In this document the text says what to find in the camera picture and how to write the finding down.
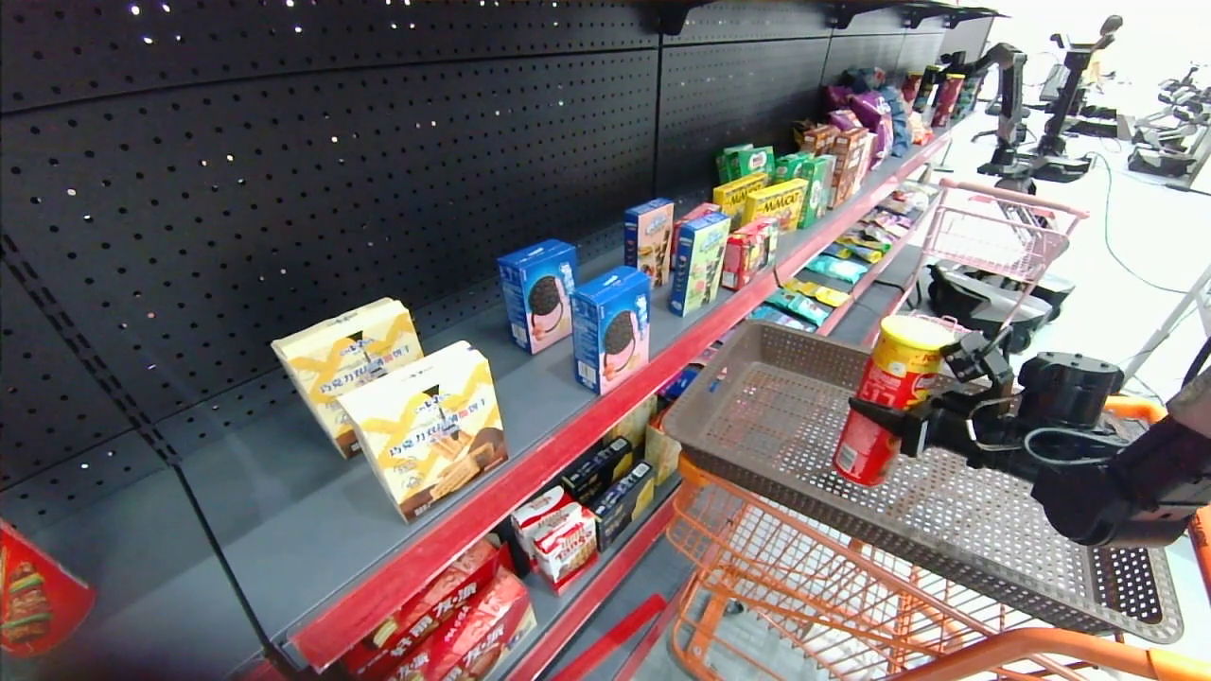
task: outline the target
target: orange shopping cart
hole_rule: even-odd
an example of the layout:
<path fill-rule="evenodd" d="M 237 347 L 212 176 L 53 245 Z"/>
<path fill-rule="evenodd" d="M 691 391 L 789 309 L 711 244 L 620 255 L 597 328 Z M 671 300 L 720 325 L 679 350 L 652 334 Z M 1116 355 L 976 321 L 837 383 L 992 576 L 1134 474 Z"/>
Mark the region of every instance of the orange shopping cart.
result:
<path fill-rule="evenodd" d="M 748 322 L 666 417 L 683 443 L 667 537 L 696 568 L 670 643 L 689 673 L 1211 681 L 1211 664 L 1107 639 L 1182 635 L 1164 551 L 1073 544 L 1025 482 L 940 450 L 878 487 L 837 476 L 867 355 Z M 741 642 L 753 629 L 775 636 Z"/>

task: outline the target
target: wafer cookie box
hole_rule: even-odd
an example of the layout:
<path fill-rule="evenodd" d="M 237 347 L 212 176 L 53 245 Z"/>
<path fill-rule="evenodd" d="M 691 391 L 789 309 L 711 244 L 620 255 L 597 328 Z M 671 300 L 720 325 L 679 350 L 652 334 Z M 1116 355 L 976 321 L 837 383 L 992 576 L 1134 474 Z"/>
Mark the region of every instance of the wafer cookie box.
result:
<path fill-rule="evenodd" d="M 648 364 L 652 280 L 626 265 L 576 287 L 572 348 L 576 380 L 604 395 Z"/>
<path fill-rule="evenodd" d="M 672 229 L 673 202 L 668 199 L 653 199 L 626 211 L 622 264 L 647 274 L 654 287 L 668 282 Z"/>
<path fill-rule="evenodd" d="M 731 218 L 733 230 L 741 224 L 740 213 L 745 210 L 745 199 L 753 191 L 769 185 L 769 177 L 763 172 L 754 172 L 727 184 L 721 184 L 711 191 L 711 200 L 719 206 L 719 212 Z"/>
<path fill-rule="evenodd" d="M 530 354 L 572 333 L 576 247 L 556 239 L 497 261 L 513 342 Z"/>
<path fill-rule="evenodd" d="M 321 321 L 270 347 L 345 458 L 360 453 L 361 446 L 338 397 L 424 355 L 412 315 L 392 298 Z"/>
<path fill-rule="evenodd" d="M 748 224 L 759 218 L 777 221 L 779 231 L 792 231 L 799 228 L 803 214 L 803 200 L 808 193 L 808 181 L 796 177 L 786 182 L 758 189 L 745 199 L 745 212 L 741 222 Z"/>
<path fill-rule="evenodd" d="M 677 244 L 677 274 L 668 296 L 668 308 L 685 316 L 710 304 L 719 292 L 723 248 L 731 221 L 723 213 L 701 217 L 681 230 Z"/>
<path fill-rule="evenodd" d="M 509 456 L 488 360 L 465 340 L 343 395 L 339 402 L 371 468 L 406 520 Z"/>

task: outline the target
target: robotic arm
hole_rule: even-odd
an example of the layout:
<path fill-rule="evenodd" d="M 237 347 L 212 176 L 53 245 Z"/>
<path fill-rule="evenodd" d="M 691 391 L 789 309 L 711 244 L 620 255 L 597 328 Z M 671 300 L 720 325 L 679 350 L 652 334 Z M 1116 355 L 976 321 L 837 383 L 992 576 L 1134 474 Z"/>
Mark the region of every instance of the robotic arm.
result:
<path fill-rule="evenodd" d="M 1211 503 L 1211 368 L 1148 427 L 1103 413 L 1123 387 L 1117 366 L 1043 353 L 1022 366 L 1012 395 L 1014 372 L 997 345 L 969 333 L 945 348 L 957 383 L 909 411 L 850 406 L 901 437 L 909 457 L 942 447 L 971 468 L 1031 482 L 1052 527 L 1079 544 L 1167 545 Z M 988 385 L 970 383 L 978 377 Z"/>

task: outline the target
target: yellow snack box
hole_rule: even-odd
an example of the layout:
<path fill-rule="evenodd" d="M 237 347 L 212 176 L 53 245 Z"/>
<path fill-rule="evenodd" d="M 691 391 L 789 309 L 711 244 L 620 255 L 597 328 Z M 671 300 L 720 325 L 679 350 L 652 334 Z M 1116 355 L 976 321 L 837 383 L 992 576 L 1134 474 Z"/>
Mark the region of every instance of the yellow snack box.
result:
<path fill-rule="evenodd" d="M 740 222 L 736 218 L 745 208 L 745 199 L 769 185 L 769 176 L 763 172 L 746 174 L 740 179 L 734 179 L 727 184 L 721 184 L 711 193 L 711 202 L 719 206 L 719 212 L 731 218 L 731 229 L 735 230 L 748 221 Z"/>
<path fill-rule="evenodd" d="M 424 356 L 412 315 L 392 298 L 321 321 L 270 347 L 345 458 L 361 450 L 337 397 Z"/>
<path fill-rule="evenodd" d="M 338 401 L 406 520 L 509 457 L 488 360 L 465 340 Z"/>
<path fill-rule="evenodd" d="M 799 227 L 807 195 L 808 181 L 802 177 L 758 189 L 745 198 L 745 212 L 740 222 L 748 224 L 757 218 L 771 217 L 777 221 L 780 231 L 794 230 Z"/>

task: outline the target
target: wafer image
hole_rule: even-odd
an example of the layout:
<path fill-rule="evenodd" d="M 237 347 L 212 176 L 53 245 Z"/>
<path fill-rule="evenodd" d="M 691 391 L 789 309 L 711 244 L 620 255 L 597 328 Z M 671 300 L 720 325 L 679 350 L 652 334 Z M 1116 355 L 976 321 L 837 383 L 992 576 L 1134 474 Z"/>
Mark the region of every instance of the wafer image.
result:
<path fill-rule="evenodd" d="M 476 475 L 480 475 L 480 464 L 475 457 L 458 458 L 437 476 L 437 483 L 429 491 L 429 497 L 436 502 L 466 485 Z"/>

